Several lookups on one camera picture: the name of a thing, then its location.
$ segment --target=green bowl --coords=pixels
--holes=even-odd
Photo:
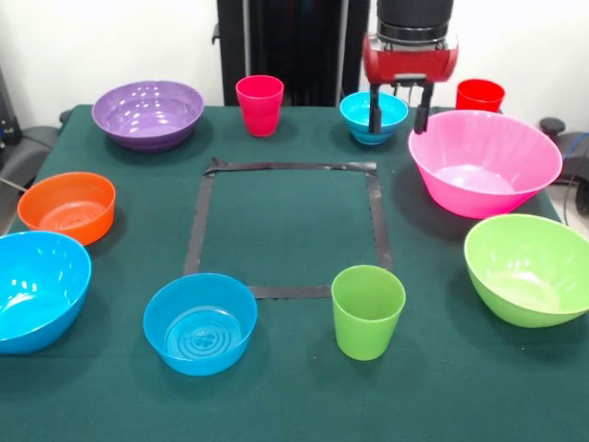
[[[589,241],[556,221],[499,215],[476,224],[464,244],[480,298],[519,327],[548,327],[589,310]]]

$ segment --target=plastic bowl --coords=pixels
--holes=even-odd
[[[380,145],[390,138],[400,122],[407,118],[409,108],[402,99],[395,96],[378,94],[378,105],[382,111],[380,134],[370,134],[370,93],[356,92],[347,96],[340,103],[340,113],[346,121],[352,136],[363,145]]]
[[[215,273],[184,276],[162,288],[144,313],[144,333],[170,368],[208,376],[246,351],[258,317],[251,291]]]
[[[18,217],[31,230],[50,230],[85,246],[112,226],[116,191],[101,175],[68,172],[33,185],[18,202]]]
[[[0,238],[0,354],[31,353],[59,339],[86,300],[92,263],[65,235]]]
[[[92,108],[92,118],[121,145],[138,152],[160,152],[184,141],[203,109],[201,94],[190,86],[141,81],[100,97]]]
[[[519,327],[548,327],[589,310],[589,241],[561,223],[499,215],[475,225],[464,244],[484,303]]]
[[[499,113],[451,110],[411,132],[411,156],[443,208],[486,218],[511,212],[551,184],[562,155],[535,127]]]

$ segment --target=cup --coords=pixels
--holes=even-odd
[[[331,285],[335,336],[352,359],[377,359],[388,347],[405,306],[405,288],[391,272],[373,265],[350,267]]]
[[[489,80],[470,79],[461,82],[456,90],[456,108],[498,112],[505,97],[505,89]]]
[[[272,135],[280,120],[283,82],[273,76],[246,76],[237,82],[236,92],[248,132],[254,136]]]

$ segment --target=green cup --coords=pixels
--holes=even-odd
[[[387,349],[405,306],[403,284],[385,269],[357,265],[336,276],[331,296],[340,349],[359,361],[377,359]]]

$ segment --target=green tablecloth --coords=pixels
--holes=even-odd
[[[75,109],[41,176],[92,170],[117,187],[111,232],[68,333],[36,355],[0,358],[0,440],[587,441],[587,320],[521,330],[479,301],[462,255],[474,222],[447,213],[410,161],[407,121],[362,149],[334,109],[284,109],[275,136],[246,135],[237,109],[207,108],[177,150],[138,155]],[[385,355],[345,357],[329,299],[264,300],[243,359],[179,375],[142,331],[155,291],[181,275],[202,172],[246,161],[377,161],[395,273],[407,306]],[[556,217],[540,194],[522,212]],[[250,285],[328,284],[376,262],[364,178],[263,171],[215,179],[202,270]]]

